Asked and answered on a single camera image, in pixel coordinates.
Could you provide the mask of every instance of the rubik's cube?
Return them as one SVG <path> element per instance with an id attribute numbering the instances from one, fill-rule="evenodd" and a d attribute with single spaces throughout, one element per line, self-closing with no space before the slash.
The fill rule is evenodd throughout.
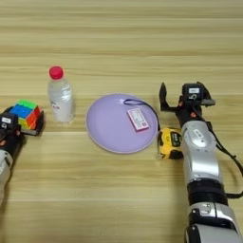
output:
<path id="1" fill-rule="evenodd" d="M 35 129 L 41 111 L 36 103 L 21 100 L 10 110 L 10 113 L 18 116 L 19 124 L 23 129 Z"/>

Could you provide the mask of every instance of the tape measure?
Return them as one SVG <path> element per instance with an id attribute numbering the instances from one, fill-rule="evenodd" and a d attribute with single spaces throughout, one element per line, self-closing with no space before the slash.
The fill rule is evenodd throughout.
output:
<path id="1" fill-rule="evenodd" d="M 182 159 L 180 145 L 180 129 L 165 127 L 159 131 L 158 150 L 162 159 Z"/>

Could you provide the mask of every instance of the wooden table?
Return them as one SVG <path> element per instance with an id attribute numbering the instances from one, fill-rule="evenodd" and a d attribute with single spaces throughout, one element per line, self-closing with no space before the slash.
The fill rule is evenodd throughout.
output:
<path id="1" fill-rule="evenodd" d="M 88 137 L 84 116 L 105 94 L 137 95 L 159 111 L 161 82 L 176 104 L 201 81 L 217 100 L 204 115 L 243 159 L 242 0 L 1 0 L 0 108 L 24 98 L 45 109 L 41 138 L 28 138 L 1 210 L 0 242 L 182 242 L 187 192 L 182 161 L 159 161 L 154 142 L 129 156 Z M 61 65 L 76 99 L 71 125 L 56 124 L 48 69 Z M 178 125 L 160 113 L 163 126 Z M 240 190 L 218 154 L 225 187 Z M 242 199 L 231 200 L 243 232 Z"/>

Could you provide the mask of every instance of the black cable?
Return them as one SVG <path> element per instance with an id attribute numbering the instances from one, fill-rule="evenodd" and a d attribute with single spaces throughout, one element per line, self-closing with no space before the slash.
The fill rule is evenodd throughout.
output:
<path id="1" fill-rule="evenodd" d="M 197 112 L 196 108 L 193 106 L 193 110 L 194 112 L 196 113 L 196 115 L 203 121 L 203 122 L 206 122 L 203 117 Z M 209 131 L 214 135 L 215 137 L 215 140 L 216 140 L 216 148 L 221 151 L 222 153 L 228 155 L 232 160 L 233 162 L 236 164 L 236 166 L 238 167 L 240 173 L 241 173 L 241 176 L 243 177 L 243 166 L 241 165 L 241 163 L 237 160 L 236 156 L 234 156 L 233 154 L 231 154 L 225 147 L 224 145 L 220 142 L 220 140 L 218 139 L 218 137 L 216 136 L 212 126 L 210 126 L 207 122 L 206 122 L 208 128 L 209 128 Z M 241 198 L 243 197 L 243 191 L 239 194 L 229 194 L 227 193 L 227 198 L 231 198 L 231 199 L 235 199 L 235 198 Z"/>
<path id="2" fill-rule="evenodd" d="M 126 99 L 126 100 L 124 100 L 123 103 L 126 104 L 126 105 L 146 105 L 146 106 L 148 106 L 154 112 L 154 114 L 156 115 L 157 123 L 158 123 L 158 131 L 160 131 L 158 114 L 155 111 L 155 109 L 149 103 L 145 103 L 143 101 L 135 100 L 135 99 Z"/>

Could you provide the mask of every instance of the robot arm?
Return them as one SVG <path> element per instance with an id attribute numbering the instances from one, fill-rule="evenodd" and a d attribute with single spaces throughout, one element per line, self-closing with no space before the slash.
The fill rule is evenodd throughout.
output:
<path id="1" fill-rule="evenodd" d="M 215 105 L 201 83 L 185 84 L 178 107 L 166 102 L 162 84 L 161 110 L 176 112 L 181 129 L 185 184 L 189 200 L 189 227 L 186 243 L 242 243 L 234 212 L 229 207 L 223 179 L 216 159 L 215 136 L 209 124 L 201 119 L 201 106 Z"/>
<path id="2" fill-rule="evenodd" d="M 20 129 L 16 115 L 8 112 L 0 115 L 0 206 L 15 157 L 24 142 Z"/>

